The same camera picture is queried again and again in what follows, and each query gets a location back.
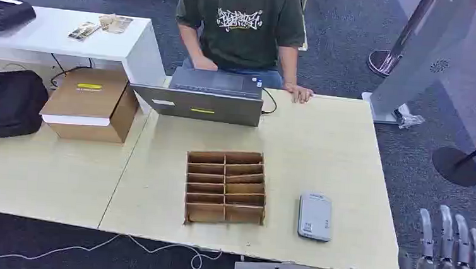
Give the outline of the person's right hand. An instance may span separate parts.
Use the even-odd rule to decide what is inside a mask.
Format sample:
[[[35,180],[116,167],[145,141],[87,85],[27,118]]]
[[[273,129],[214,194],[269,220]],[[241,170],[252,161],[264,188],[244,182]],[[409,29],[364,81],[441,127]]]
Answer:
[[[218,66],[205,56],[194,56],[191,58],[193,68],[199,70],[218,71]]]

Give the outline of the person's left hand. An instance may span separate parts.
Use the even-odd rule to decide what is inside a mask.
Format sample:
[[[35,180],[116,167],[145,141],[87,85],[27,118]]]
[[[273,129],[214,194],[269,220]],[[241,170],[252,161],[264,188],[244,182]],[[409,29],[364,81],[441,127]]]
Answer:
[[[285,83],[283,87],[289,92],[289,94],[291,94],[293,103],[305,104],[314,96],[314,92],[311,89],[297,84]]]

